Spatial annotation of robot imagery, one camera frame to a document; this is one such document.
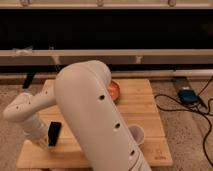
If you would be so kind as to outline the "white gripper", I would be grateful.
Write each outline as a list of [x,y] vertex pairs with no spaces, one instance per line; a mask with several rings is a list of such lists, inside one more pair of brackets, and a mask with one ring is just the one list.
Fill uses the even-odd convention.
[[40,119],[38,115],[33,115],[22,123],[22,129],[25,137],[35,144],[47,144],[46,124]]

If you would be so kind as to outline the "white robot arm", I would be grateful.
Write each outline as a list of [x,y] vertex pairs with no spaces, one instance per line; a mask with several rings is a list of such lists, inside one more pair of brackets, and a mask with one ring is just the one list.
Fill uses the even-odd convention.
[[10,122],[25,122],[38,134],[38,111],[56,105],[94,171],[152,171],[108,93],[111,72],[94,60],[71,64],[48,89],[23,93],[6,107]]

